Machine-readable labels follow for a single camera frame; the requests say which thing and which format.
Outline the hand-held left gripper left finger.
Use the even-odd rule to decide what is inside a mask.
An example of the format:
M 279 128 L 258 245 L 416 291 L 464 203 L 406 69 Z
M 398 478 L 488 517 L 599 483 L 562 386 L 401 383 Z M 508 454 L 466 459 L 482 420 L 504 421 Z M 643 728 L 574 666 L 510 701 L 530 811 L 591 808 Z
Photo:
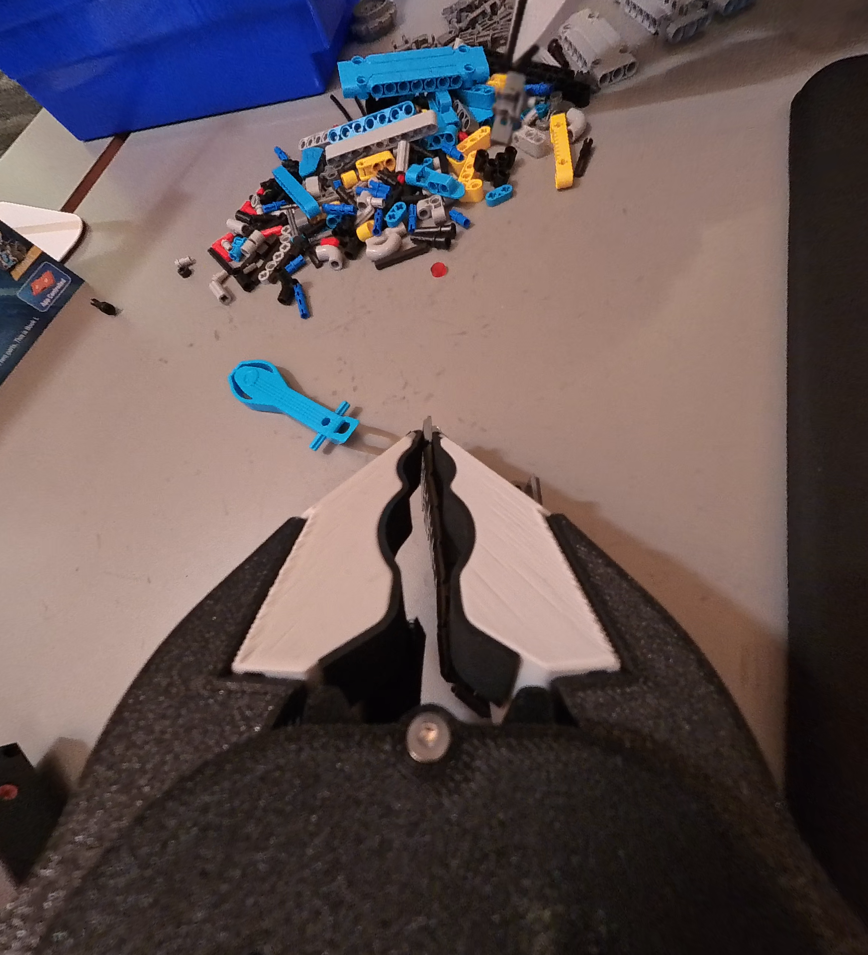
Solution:
M 303 514 L 234 673 L 307 678 L 402 608 L 395 556 L 413 531 L 422 444 L 404 436 Z

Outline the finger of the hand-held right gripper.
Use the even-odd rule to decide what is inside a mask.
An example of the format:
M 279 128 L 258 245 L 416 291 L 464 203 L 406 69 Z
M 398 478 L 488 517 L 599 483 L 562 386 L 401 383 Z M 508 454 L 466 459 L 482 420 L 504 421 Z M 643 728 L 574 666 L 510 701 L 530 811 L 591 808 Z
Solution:
M 557 59 L 549 54 L 548 43 L 566 20 L 564 12 L 567 1 L 517 1 L 508 37 L 509 65 L 526 59 L 531 50 L 531 59 L 550 66 L 559 66 Z

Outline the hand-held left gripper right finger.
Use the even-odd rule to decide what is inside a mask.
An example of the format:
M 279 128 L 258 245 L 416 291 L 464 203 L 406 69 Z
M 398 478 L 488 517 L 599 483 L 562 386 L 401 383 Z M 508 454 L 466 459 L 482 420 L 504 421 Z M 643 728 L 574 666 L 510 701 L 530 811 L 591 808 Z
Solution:
M 620 670 L 549 519 L 456 442 L 431 436 L 440 677 L 464 715 L 490 719 L 524 687 Z

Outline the pile of grey track links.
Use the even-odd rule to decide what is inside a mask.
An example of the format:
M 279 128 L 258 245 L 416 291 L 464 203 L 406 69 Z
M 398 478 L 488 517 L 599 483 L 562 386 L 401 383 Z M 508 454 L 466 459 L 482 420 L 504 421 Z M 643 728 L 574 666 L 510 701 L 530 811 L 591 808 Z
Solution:
M 515 1 L 460 1 L 441 14 L 445 28 L 440 33 L 403 35 L 392 43 L 392 52 L 431 49 L 466 44 L 504 53 L 507 48 Z

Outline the pile of plastic building pieces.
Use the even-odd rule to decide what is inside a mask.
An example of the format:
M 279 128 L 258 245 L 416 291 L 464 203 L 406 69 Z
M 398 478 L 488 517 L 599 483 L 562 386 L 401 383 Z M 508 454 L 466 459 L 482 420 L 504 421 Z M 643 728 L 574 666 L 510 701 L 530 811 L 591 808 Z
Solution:
M 559 66 L 531 54 L 512 65 L 525 100 L 508 146 L 492 140 L 501 53 L 458 44 L 340 61 L 342 95 L 361 113 L 303 137 L 294 155 L 274 148 L 273 171 L 207 250 L 216 300 L 276 287 L 279 303 L 308 319 L 301 269 L 341 271 L 365 257 L 384 270 L 447 251 L 474 207 L 512 201 L 526 159 L 552 161 L 555 189 L 569 190 L 595 150 L 584 109 L 600 87 L 571 70 L 557 39 Z

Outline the light grey technic panel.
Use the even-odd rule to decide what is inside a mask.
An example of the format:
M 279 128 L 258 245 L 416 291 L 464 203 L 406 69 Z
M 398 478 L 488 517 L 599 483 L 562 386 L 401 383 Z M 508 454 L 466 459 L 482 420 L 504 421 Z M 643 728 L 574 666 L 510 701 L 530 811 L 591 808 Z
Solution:
M 632 78 L 638 61 L 619 32 L 598 12 L 584 7 L 559 28 L 556 39 L 575 74 L 600 88 Z

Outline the blue plastic separator tool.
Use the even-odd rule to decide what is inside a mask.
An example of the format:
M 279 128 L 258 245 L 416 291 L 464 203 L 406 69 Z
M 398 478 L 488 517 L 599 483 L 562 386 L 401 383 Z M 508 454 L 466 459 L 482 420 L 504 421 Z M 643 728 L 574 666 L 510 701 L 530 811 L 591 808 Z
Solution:
M 354 434 L 359 421 L 346 415 L 350 408 L 341 402 L 335 411 L 320 405 L 292 388 L 270 362 L 244 361 L 231 371 L 228 384 L 232 394 L 249 409 L 282 413 L 314 432 L 309 445 L 313 451 L 329 441 L 340 445 Z

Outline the black studded pad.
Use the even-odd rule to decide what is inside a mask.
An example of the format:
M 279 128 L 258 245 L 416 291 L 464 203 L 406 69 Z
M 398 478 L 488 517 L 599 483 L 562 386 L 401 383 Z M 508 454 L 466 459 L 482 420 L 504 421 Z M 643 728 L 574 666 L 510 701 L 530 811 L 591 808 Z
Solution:
M 868 54 L 796 94 L 788 169 L 786 784 L 868 927 Z

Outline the blue plastic tray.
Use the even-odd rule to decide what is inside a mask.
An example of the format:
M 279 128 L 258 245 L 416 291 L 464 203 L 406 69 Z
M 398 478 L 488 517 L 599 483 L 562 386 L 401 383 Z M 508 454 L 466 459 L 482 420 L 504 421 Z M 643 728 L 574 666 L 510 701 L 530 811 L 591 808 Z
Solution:
M 0 1 L 0 69 L 81 140 L 320 94 L 346 1 Z

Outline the grey rectangular beam frame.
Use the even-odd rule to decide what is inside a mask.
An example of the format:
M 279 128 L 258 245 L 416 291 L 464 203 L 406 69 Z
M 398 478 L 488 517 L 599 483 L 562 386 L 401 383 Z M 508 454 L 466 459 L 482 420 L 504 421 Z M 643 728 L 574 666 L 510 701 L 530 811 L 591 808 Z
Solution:
M 615 1 L 629 18 L 668 44 L 701 36 L 715 18 L 729 19 L 756 1 Z

